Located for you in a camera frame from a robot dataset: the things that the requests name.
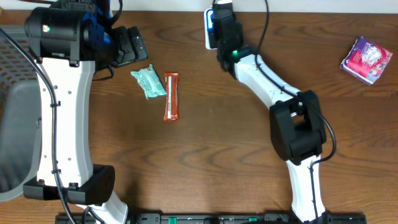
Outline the mint green snack packet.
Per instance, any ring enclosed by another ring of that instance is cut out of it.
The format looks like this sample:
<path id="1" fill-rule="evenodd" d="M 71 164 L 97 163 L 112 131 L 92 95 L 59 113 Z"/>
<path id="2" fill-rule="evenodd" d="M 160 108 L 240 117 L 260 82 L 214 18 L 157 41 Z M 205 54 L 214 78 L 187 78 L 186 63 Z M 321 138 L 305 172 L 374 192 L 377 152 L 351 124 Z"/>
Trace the mint green snack packet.
<path id="1" fill-rule="evenodd" d="M 167 94 L 152 64 L 147 68 L 140 69 L 138 72 L 131 72 L 131 75 L 144 90 L 144 95 L 147 100 Z"/>

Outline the orange snack bar wrapper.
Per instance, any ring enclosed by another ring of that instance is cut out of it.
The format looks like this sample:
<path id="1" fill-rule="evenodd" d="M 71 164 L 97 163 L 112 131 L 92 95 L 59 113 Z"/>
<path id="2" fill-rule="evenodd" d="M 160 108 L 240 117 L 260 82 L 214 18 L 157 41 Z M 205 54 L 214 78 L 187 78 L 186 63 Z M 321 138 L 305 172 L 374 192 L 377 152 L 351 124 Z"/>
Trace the orange snack bar wrapper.
<path id="1" fill-rule="evenodd" d="M 166 105 L 164 121 L 176 121 L 179 119 L 179 106 L 178 106 L 178 72 L 165 73 L 166 82 Z"/>

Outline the purple red noodle packet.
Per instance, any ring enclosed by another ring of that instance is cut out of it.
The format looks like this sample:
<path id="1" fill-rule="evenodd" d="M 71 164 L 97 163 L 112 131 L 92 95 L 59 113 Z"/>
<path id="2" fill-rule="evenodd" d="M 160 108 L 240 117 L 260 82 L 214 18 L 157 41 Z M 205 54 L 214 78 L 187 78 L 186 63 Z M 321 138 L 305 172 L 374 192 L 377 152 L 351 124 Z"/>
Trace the purple red noodle packet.
<path id="1" fill-rule="evenodd" d="M 340 63 L 340 68 L 372 85 L 381 77 L 392 56 L 393 53 L 389 50 L 361 36 Z"/>

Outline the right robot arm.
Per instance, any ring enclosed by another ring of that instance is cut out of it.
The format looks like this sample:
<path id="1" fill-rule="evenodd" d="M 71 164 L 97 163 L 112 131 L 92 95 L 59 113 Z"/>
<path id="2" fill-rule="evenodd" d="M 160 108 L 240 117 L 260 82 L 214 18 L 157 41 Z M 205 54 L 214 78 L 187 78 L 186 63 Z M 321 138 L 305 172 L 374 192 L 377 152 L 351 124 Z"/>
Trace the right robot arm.
<path id="1" fill-rule="evenodd" d="M 286 162 L 292 211 L 302 223 L 317 223 L 326 212 L 319 181 L 319 160 L 326 141 L 316 94 L 283 81 L 243 41 L 243 26 L 231 1 L 214 1 L 206 19 L 207 45 L 217 50 L 221 68 L 246 85 L 269 110 L 271 142 Z"/>

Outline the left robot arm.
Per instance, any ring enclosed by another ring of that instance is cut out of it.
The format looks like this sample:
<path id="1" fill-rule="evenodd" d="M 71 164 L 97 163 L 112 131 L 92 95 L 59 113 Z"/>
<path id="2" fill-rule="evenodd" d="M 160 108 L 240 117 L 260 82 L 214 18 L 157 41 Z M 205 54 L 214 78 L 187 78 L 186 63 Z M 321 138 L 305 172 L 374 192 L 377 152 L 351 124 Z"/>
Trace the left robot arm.
<path id="1" fill-rule="evenodd" d="M 126 223 L 128 206 L 114 191 L 115 170 L 94 164 L 88 140 L 95 74 L 148 57 L 137 27 L 116 27 L 109 1 L 55 1 L 25 21 L 41 100 L 41 154 L 24 197 L 74 204 L 97 223 Z"/>

